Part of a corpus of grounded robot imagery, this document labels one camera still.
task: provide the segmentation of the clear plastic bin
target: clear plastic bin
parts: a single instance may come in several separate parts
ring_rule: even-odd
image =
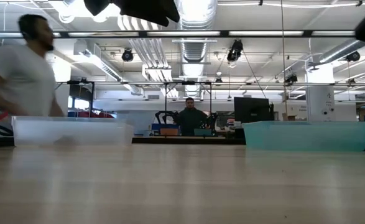
[[[243,124],[248,149],[363,151],[365,122],[261,121]]]
[[[111,118],[12,118],[15,146],[130,145],[134,127]]]

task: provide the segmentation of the table surface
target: table surface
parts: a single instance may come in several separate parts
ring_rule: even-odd
[[[365,223],[365,152],[0,149],[1,223]]]

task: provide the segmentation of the white t-shirt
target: white t-shirt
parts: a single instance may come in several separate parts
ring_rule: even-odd
[[[25,45],[0,47],[0,95],[29,116],[48,116],[55,95],[55,75],[47,61]]]

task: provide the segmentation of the dark jacket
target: dark jacket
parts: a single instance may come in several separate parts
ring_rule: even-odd
[[[207,115],[196,108],[185,108],[178,115],[177,124],[180,125],[181,134],[183,136],[194,136],[195,128],[200,128],[200,125],[206,124]]]

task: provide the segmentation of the black monitor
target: black monitor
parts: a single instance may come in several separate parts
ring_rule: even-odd
[[[268,99],[235,97],[234,120],[242,123],[273,121],[274,107]]]

